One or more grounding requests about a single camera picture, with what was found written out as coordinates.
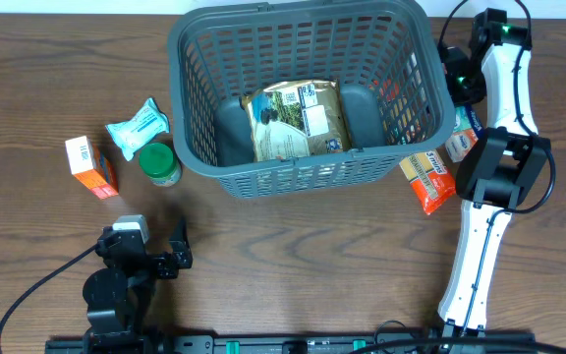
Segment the Kleenex tissue multipack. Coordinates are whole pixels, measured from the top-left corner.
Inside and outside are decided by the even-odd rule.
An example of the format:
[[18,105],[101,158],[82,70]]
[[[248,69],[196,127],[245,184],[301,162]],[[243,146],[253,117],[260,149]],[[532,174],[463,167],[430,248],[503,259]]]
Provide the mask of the Kleenex tissue multipack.
[[455,124],[451,137],[445,142],[450,159],[461,162],[483,132],[481,120],[471,104],[455,108]]

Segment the grey plastic shopping basket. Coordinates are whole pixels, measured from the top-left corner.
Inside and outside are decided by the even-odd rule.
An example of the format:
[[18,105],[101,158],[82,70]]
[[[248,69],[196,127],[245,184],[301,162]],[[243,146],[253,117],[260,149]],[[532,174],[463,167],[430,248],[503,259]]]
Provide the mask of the grey plastic shopping basket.
[[453,129],[413,1],[201,8],[167,52],[175,150],[237,198],[373,182]]

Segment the green lid glass jar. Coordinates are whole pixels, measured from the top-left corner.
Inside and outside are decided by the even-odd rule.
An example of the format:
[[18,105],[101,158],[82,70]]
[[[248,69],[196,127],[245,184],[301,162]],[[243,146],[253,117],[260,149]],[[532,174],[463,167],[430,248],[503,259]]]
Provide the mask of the green lid glass jar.
[[159,187],[170,187],[182,176],[180,162],[173,149],[164,143],[152,143],[141,149],[140,168],[150,181]]

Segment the orange and white carton box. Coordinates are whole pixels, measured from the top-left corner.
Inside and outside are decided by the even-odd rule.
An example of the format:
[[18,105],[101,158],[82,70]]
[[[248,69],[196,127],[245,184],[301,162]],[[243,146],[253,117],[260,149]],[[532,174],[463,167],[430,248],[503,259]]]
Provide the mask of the orange and white carton box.
[[65,142],[71,174],[101,200],[118,196],[114,168],[87,136]]

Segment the orange San Remo spaghetti pack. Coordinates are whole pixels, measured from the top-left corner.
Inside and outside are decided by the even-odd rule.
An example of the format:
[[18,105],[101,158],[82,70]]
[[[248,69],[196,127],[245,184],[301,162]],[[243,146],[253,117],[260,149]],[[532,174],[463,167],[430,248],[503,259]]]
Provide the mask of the orange San Remo spaghetti pack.
[[456,194],[454,177],[435,149],[412,154],[399,166],[427,215]]

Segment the brown Nescafe Gold coffee bag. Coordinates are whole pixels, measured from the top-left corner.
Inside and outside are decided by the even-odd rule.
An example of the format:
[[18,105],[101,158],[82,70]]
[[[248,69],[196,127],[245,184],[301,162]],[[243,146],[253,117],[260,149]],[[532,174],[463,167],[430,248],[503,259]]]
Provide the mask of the brown Nescafe Gold coffee bag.
[[336,81],[284,81],[241,99],[255,161],[340,153],[352,148]]

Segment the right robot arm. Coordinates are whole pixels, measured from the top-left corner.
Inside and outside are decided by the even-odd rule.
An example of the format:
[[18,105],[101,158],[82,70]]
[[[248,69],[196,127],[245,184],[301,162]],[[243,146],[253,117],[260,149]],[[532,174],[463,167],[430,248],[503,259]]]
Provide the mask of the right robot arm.
[[462,223],[438,307],[444,335],[481,336],[505,229],[513,215],[533,212],[547,202],[556,166],[551,142],[538,133],[531,111],[530,25],[511,25],[506,11],[487,8],[473,19],[468,53],[443,41],[437,48],[453,102],[487,102],[487,125],[457,171]]

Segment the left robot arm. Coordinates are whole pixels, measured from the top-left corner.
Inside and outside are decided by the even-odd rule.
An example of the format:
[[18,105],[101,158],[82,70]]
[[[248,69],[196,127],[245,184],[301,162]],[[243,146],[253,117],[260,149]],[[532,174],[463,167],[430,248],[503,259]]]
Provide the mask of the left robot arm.
[[193,265],[187,223],[181,219],[169,238],[171,250],[146,250],[149,229],[141,214],[124,215],[106,226],[95,252],[105,268],[85,282],[83,297],[90,329],[84,335],[84,353],[172,353],[174,339],[144,318],[155,294],[156,282],[175,279]]

